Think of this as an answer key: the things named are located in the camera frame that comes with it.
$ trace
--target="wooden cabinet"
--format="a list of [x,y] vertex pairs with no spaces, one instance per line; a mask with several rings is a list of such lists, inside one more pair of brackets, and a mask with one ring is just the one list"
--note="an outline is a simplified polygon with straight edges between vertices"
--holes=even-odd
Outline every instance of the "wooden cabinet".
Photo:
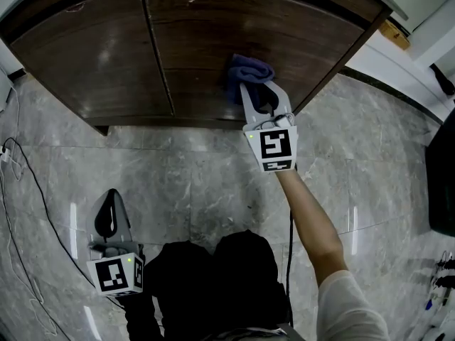
[[141,0],[86,0],[11,44],[82,118],[171,115]]
[[177,117],[243,120],[224,93],[233,53],[269,63],[295,109],[363,29],[295,0],[146,0]]

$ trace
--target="wooden block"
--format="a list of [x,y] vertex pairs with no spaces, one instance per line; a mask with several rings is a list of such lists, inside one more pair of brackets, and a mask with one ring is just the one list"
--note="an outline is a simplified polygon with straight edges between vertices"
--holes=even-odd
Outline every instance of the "wooden block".
[[381,24],[381,26],[379,27],[379,31],[384,37],[398,45],[401,49],[406,50],[409,48],[410,42],[408,41],[406,36],[400,29],[398,29],[394,24],[390,23],[388,20]]

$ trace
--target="black cable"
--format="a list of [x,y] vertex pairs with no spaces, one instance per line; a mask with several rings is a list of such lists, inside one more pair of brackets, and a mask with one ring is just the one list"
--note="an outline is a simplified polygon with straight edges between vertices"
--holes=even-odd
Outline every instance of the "black cable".
[[[57,229],[55,228],[54,224],[52,223],[52,221],[50,220],[50,216],[49,216],[49,211],[48,211],[48,206],[46,204],[46,200],[44,199],[44,194],[43,194],[43,190],[41,189],[41,186],[40,184],[38,183],[38,179],[36,178],[36,174],[35,172],[33,171],[32,167],[30,166],[30,163],[28,162],[28,159],[27,159],[27,156],[25,155],[25,153],[23,152],[23,149],[22,149],[22,146],[15,140],[15,138],[13,137],[9,137],[7,138],[7,140],[5,140],[5,142],[3,143],[3,147],[5,147],[6,145],[6,142],[8,140],[12,140],[14,141],[14,143],[16,143],[16,145],[19,147],[19,149],[21,149],[21,153],[22,153],[22,156],[23,158],[26,160],[26,163],[27,163],[27,167],[28,169],[30,170],[32,176],[33,176],[33,179],[35,180],[35,183],[36,185],[38,186],[38,189],[40,191],[40,194],[41,194],[41,199],[43,200],[43,204],[44,204],[44,210],[45,210],[45,215],[46,217],[48,218],[48,221],[49,221],[49,224],[50,226],[52,227],[52,230],[54,231],[56,237],[57,237],[57,240],[58,242],[60,243],[61,247],[63,248],[63,250],[65,250],[65,253],[69,256],[71,262],[74,264],[74,266],[76,267],[76,269],[82,274],[82,276],[92,285],[92,287],[95,287],[95,285],[91,282],[91,280],[85,275],[85,273],[82,271],[82,269],[77,265],[76,261],[73,259],[73,257],[71,256],[70,252],[66,249],[65,245],[62,243],[62,240],[60,239],[60,237],[58,236],[58,233],[57,233]],[[122,310],[124,310],[124,308],[122,306],[120,306],[119,304],[117,304],[116,302],[114,302],[111,298],[107,297],[107,299],[115,304],[118,308],[121,308]]]
[[0,186],[1,186],[1,196],[2,196],[2,199],[3,199],[3,204],[4,204],[4,209],[5,209],[5,216],[6,216],[6,223],[8,224],[9,234],[10,234],[10,236],[11,236],[11,240],[13,241],[14,248],[16,249],[16,253],[17,253],[18,257],[19,257],[19,261],[21,262],[23,272],[25,273],[25,275],[26,275],[26,277],[27,277],[27,280],[28,280],[28,282],[30,283],[30,289],[31,289],[32,293],[34,294],[35,299],[38,301],[38,304],[39,304],[39,305],[42,307],[42,309],[44,310],[45,314],[48,315],[49,319],[52,320],[52,322],[54,323],[54,325],[55,325],[56,327],[58,327],[58,329],[63,333],[63,335],[64,335],[69,341],[71,341],[71,339],[68,337],[68,335],[65,333],[65,331],[63,331],[62,328],[59,326],[59,324],[50,316],[49,312],[46,310],[46,308],[44,307],[44,305],[43,305],[43,304],[39,301],[39,299],[38,299],[38,294],[36,294],[35,288],[33,287],[32,283],[31,283],[30,276],[28,275],[26,266],[25,266],[25,264],[23,263],[22,256],[21,256],[21,253],[20,253],[19,248],[18,248],[18,246],[17,246],[16,240],[14,239],[13,229],[11,228],[11,220],[9,219],[8,210],[6,209],[5,190],[4,190],[3,182],[1,181],[1,176],[0,176]]
[[291,305],[291,294],[289,292],[289,274],[291,273],[291,263],[292,263],[292,244],[294,243],[294,218],[292,216],[292,211],[289,210],[289,253],[287,256],[287,269],[286,269],[286,296],[287,303],[289,308],[289,324],[291,327],[294,326],[294,316],[292,314],[292,305]]

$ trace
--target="blue cloth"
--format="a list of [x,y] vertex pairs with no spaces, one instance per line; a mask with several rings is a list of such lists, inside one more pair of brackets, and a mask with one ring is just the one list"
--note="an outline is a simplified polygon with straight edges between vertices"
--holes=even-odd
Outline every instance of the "blue cloth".
[[256,58],[234,54],[227,70],[226,96],[231,102],[238,105],[243,104],[240,94],[240,83],[243,82],[250,94],[253,107],[257,111],[260,112],[259,108],[268,102],[275,109],[278,99],[274,94],[266,94],[271,91],[261,85],[272,80],[274,76],[275,72],[271,65]]

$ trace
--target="forearm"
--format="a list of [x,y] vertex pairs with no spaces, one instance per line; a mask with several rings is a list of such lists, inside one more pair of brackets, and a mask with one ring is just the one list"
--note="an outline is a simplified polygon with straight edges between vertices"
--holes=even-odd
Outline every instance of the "forearm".
[[335,227],[296,170],[277,172],[297,232],[314,266],[318,284],[336,270],[347,269]]

